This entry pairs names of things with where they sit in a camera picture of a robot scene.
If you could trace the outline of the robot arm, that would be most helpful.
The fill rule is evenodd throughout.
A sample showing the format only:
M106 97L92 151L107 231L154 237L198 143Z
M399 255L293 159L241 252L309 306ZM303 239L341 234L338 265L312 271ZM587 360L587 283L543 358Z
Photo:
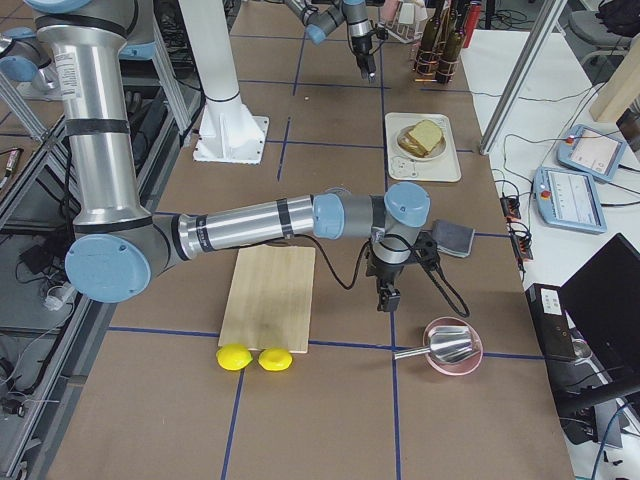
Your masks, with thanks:
M436 243L424 229L431 199L411 182L381 195L333 190L212 214L159 213L143 196L121 70L124 60L158 54L153 4L33 1L30 9L61 89L80 205L64 265L81 294L121 303L201 254L293 238L361 239L355 269L375 280L384 312L397 308L396 281L408 265L443 283Z
M305 27L306 35L319 45L343 24L347 27L347 44L354 56L361 77L373 83L376 77L376 63L373 38L380 46L388 39L387 30L374 25L369 19L365 1L330 1L324 11L320 11L311 1L284 0L283 3L298 17Z

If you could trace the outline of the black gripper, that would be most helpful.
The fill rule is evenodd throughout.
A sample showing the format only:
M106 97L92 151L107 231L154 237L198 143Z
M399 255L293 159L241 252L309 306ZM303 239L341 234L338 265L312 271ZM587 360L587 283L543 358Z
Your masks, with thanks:
M395 281L405 266L418 264L428 272L441 272L437 244L429 234L419 234L412 247L406 246L404 240L388 234L369 247L366 275L376 280L380 312L397 310L401 293L395 288Z
M376 63L372 54L372 38L386 40L388 38L387 30L374 24L350 24L349 37L351 50L356 57L361 78L374 81L376 78Z

